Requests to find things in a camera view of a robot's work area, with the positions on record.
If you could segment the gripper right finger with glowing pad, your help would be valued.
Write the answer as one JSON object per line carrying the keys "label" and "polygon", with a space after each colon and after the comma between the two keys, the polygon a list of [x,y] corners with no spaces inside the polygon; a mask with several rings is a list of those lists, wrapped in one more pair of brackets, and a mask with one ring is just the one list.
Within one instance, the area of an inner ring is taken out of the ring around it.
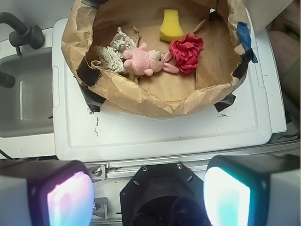
{"label": "gripper right finger with glowing pad", "polygon": [[214,156],[204,178],[204,202],[214,226],[299,226],[301,158]]}

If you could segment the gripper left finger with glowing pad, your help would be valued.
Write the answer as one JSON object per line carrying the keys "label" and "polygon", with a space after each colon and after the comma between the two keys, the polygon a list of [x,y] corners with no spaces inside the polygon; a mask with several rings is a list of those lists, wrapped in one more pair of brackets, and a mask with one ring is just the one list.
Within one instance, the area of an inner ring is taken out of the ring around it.
{"label": "gripper left finger with glowing pad", "polygon": [[80,161],[0,163],[2,226],[88,226],[94,187]]}

